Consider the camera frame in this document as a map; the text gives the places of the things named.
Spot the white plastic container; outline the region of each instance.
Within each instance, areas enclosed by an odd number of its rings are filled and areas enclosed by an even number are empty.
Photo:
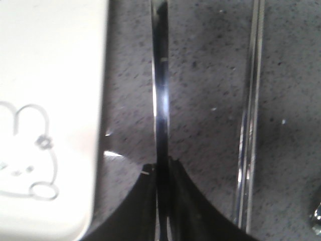
[[[79,240],[91,222],[107,12],[0,1],[0,240]]]

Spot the rabbit face illustration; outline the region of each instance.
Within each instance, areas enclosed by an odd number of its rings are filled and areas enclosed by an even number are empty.
[[[0,133],[0,195],[8,197],[53,200],[59,190],[57,158],[48,136],[49,118],[45,110],[34,104],[16,110],[11,104],[0,102],[13,114],[13,134]],[[36,109],[45,120],[45,130],[35,140],[19,133],[20,113],[26,108]]]

